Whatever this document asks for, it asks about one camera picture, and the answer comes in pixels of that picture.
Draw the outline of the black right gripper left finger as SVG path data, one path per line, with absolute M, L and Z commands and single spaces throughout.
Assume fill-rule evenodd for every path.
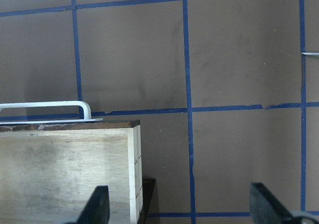
M 108 186 L 97 186 L 81 212 L 78 224 L 107 224 L 110 219 Z

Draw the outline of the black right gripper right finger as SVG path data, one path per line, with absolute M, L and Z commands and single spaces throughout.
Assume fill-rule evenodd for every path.
M 263 183 L 250 185 L 250 216 L 255 224 L 298 223 Z

